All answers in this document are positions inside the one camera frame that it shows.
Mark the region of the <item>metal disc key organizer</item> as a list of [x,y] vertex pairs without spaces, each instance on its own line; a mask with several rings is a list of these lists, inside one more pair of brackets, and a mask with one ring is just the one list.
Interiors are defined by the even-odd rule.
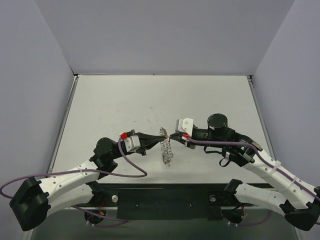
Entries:
[[168,165],[170,167],[174,155],[172,152],[171,143],[167,140],[168,133],[163,127],[161,127],[159,129],[159,134],[165,136],[165,140],[160,142],[162,162],[164,165]]

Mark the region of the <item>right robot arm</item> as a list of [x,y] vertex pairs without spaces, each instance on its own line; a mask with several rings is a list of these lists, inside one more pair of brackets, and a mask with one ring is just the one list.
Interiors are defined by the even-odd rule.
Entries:
[[319,224],[319,187],[301,180],[253,139],[230,128],[225,115],[209,116],[205,129],[196,127],[191,118],[180,118],[176,121],[175,133],[169,138],[187,148],[221,148],[221,155],[228,163],[254,173],[272,188],[262,189],[233,179],[223,192],[226,203],[240,202],[271,210],[302,231]]

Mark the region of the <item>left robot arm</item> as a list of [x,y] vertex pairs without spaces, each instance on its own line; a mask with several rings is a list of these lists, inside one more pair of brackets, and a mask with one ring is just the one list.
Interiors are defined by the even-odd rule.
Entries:
[[24,178],[9,202],[21,229],[26,232],[40,225],[49,214],[78,204],[99,205],[103,193],[97,181],[114,176],[115,162],[134,153],[142,156],[165,140],[163,135],[124,132],[118,141],[103,137],[98,140],[93,156],[65,172],[50,173],[46,178]]

